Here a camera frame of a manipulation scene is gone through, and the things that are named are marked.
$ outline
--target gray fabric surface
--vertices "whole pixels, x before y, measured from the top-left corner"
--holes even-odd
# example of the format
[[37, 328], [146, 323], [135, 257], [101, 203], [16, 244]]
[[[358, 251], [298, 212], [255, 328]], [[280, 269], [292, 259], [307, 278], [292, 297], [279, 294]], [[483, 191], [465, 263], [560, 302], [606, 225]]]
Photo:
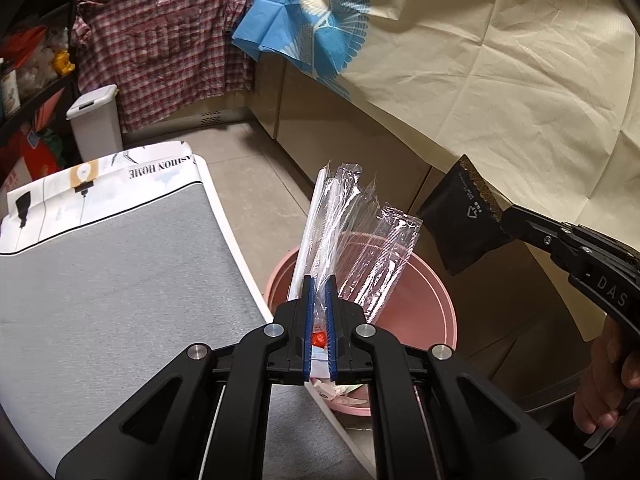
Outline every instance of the gray fabric surface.
[[[52, 475], [192, 342], [264, 323], [201, 185], [0, 256], [0, 402]], [[274, 388], [265, 478], [369, 478], [302, 388]]]

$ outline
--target ironing board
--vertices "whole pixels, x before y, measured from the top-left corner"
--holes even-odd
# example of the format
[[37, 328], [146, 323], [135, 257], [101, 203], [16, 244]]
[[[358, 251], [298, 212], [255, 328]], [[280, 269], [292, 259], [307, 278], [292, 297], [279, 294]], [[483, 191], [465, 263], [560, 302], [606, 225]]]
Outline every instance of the ironing board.
[[[75, 444], [190, 343], [232, 344], [272, 319], [206, 163], [184, 142], [45, 177], [9, 193], [8, 206], [0, 404], [52, 476]], [[264, 478], [370, 472], [317, 395], [274, 387]]]

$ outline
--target trash bin lid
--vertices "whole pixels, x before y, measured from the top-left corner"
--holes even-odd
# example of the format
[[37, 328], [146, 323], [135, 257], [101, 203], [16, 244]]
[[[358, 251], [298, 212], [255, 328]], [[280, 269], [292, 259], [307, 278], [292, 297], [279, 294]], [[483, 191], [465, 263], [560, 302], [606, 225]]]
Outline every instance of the trash bin lid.
[[76, 102], [71, 105], [71, 108], [66, 111], [66, 118], [75, 119], [113, 101], [117, 92], [118, 87], [116, 85], [107, 85], [81, 95]]

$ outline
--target plaid cloth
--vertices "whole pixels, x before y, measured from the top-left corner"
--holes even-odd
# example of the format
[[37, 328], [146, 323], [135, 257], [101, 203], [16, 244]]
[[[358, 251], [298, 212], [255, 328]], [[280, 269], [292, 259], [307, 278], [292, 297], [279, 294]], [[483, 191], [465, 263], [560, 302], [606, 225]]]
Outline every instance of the plaid cloth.
[[116, 84], [130, 132], [198, 99], [251, 89], [254, 63], [230, 33], [252, 1], [78, 0], [80, 91]]

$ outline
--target yellow object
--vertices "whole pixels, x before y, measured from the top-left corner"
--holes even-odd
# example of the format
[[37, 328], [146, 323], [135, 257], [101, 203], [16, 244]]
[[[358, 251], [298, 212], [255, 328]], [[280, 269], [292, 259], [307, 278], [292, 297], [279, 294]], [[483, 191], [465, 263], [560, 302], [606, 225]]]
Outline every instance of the yellow object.
[[58, 75], [68, 75], [76, 68], [73, 63], [69, 62], [68, 50], [56, 52], [51, 61], [51, 65]]

